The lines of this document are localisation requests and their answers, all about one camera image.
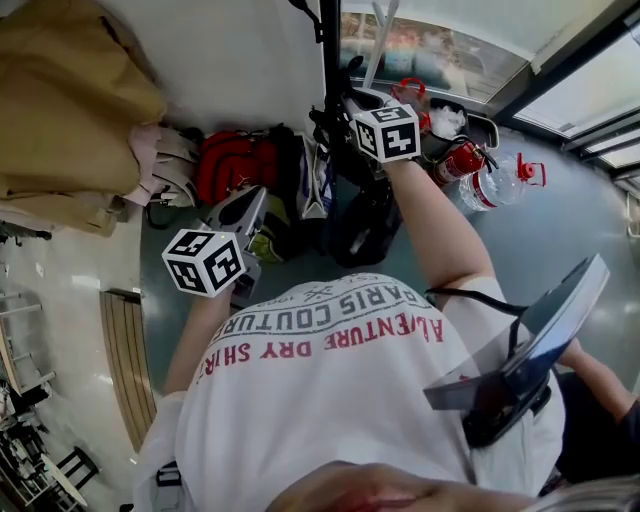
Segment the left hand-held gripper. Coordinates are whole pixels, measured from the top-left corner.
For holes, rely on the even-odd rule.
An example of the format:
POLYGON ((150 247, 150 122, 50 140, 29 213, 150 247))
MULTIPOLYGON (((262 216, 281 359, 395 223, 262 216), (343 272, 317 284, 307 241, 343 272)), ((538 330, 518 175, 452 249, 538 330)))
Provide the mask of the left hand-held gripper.
POLYGON ((209 298, 232 288, 231 304, 247 305, 261 275, 250 245, 267 206, 264 187, 246 187, 214 206, 193 228, 180 230, 162 253, 176 288, 209 298))

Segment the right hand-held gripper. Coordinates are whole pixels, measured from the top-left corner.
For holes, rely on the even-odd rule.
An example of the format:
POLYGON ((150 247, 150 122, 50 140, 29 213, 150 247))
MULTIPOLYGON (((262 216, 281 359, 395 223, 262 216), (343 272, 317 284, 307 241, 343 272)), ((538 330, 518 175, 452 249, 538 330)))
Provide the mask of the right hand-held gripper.
POLYGON ((381 164, 420 155, 419 118, 411 106, 369 88, 354 88, 342 101, 364 155, 381 164))

